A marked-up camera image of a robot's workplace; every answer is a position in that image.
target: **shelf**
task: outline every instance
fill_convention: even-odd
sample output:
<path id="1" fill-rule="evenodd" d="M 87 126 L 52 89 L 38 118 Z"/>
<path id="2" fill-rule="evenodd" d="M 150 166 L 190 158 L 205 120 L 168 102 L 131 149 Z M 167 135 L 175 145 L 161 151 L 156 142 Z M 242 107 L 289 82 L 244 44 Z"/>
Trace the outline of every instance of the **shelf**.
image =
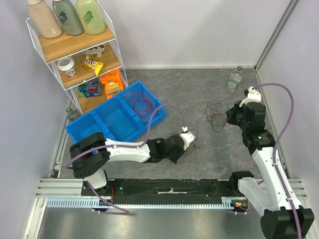
<path id="1" fill-rule="evenodd" d="M 81 106 L 82 112 L 85 114 L 96 106 L 107 100 L 104 89 L 101 92 L 101 96 L 81 98 L 78 97 L 79 104 Z"/>
<path id="2" fill-rule="evenodd" d="M 85 54 L 78 53 L 74 57 L 76 62 L 74 66 L 74 69 L 76 71 L 75 76 L 67 76 L 63 71 L 59 70 L 61 80 L 65 88 L 89 80 L 90 78 L 96 77 L 96 75 L 92 71 L 89 71 L 81 65 L 81 62 L 85 57 Z M 113 51 L 109 43 L 105 44 L 105 50 L 102 52 L 102 56 L 100 58 L 96 58 L 95 60 L 103 62 L 104 64 L 99 75 L 102 75 L 108 71 L 112 71 L 122 66 L 120 60 L 117 58 L 115 52 Z"/>
<path id="3" fill-rule="evenodd" d="M 96 35 L 89 35 L 83 32 L 77 36 L 69 36 L 65 33 L 56 37 L 47 39 L 38 35 L 42 52 L 47 63 L 56 61 L 65 56 L 84 51 L 99 43 L 108 42 L 115 39 L 114 34 L 105 25 L 104 32 Z"/>

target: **yellow snack package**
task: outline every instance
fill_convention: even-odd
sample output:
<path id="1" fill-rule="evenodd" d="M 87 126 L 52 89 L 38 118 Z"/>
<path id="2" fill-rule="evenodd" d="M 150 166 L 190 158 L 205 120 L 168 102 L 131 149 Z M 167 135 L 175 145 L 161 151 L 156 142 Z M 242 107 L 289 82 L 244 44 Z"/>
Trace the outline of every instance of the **yellow snack package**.
<path id="1" fill-rule="evenodd" d="M 103 68 L 103 62 L 92 61 L 89 55 L 83 58 L 81 65 L 94 72 L 96 76 L 99 75 L 100 70 Z"/>

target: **wall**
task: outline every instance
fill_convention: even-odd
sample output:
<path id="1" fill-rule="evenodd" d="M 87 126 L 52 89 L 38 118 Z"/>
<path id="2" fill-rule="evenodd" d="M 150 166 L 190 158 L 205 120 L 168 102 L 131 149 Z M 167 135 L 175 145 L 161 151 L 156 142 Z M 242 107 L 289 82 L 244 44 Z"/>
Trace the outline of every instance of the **wall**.
<path id="1" fill-rule="evenodd" d="M 99 0 L 126 67 L 253 66 L 289 0 Z"/>
<path id="2" fill-rule="evenodd" d="M 319 216 L 319 1 L 300 0 L 262 65 L 262 83 L 278 82 L 295 95 L 291 124 L 281 145 L 292 176 L 301 178 L 315 215 Z M 286 123 L 290 100 L 286 92 L 265 87 L 277 129 Z"/>
<path id="3" fill-rule="evenodd" d="M 68 98 L 33 48 L 26 1 L 2 2 L 0 39 L 0 231 L 20 239 L 49 173 Z"/>

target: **blue bin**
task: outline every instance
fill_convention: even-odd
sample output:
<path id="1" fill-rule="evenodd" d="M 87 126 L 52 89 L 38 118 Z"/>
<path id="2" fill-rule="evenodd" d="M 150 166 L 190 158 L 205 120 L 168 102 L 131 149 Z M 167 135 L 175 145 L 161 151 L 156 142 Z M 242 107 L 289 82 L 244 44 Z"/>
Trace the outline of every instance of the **blue bin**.
<path id="1" fill-rule="evenodd" d="M 145 117 L 140 118 L 133 111 L 132 100 L 137 94 L 144 94 L 154 106 L 151 113 Z M 152 113 L 160 105 L 161 102 L 140 81 L 137 81 L 65 128 L 75 143 L 96 132 L 103 132 L 105 138 L 131 142 L 147 130 Z M 153 117 L 152 126 L 165 116 L 165 109 L 159 109 Z"/>

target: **shelving unit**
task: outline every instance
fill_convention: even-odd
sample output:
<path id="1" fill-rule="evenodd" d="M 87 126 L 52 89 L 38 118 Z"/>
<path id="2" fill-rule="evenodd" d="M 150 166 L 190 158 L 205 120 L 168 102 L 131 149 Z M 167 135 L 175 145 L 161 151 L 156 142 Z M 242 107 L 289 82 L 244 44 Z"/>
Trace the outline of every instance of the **shelving unit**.
<path id="1" fill-rule="evenodd" d="M 84 32 L 78 36 L 69 36 L 63 33 L 59 37 L 47 39 L 40 35 L 39 30 L 37 29 L 31 18 L 28 18 L 26 20 L 26 24 L 28 26 L 35 50 L 38 52 L 42 60 L 46 63 L 47 67 L 50 69 L 63 90 L 69 96 L 73 104 L 83 114 L 103 103 L 107 100 L 107 98 L 104 92 L 102 96 L 98 97 L 77 97 L 74 91 L 75 87 L 117 68 L 123 69 L 124 75 L 121 74 L 121 79 L 124 85 L 126 87 L 128 86 L 123 60 L 113 23 L 102 8 L 101 4 L 98 1 L 97 3 L 100 6 L 100 10 L 105 23 L 104 32 L 97 35 L 89 35 Z M 104 52 L 102 52 L 102 57 L 97 58 L 96 61 L 103 62 L 104 65 L 99 75 L 96 76 L 93 72 L 81 66 L 81 61 L 85 57 L 85 54 L 83 54 L 82 51 L 94 46 L 98 46 L 100 44 L 105 44 L 105 50 Z M 61 58 L 72 55 L 74 55 L 75 57 L 74 68 L 76 70 L 76 75 L 69 77 L 64 72 L 58 69 L 57 61 Z"/>

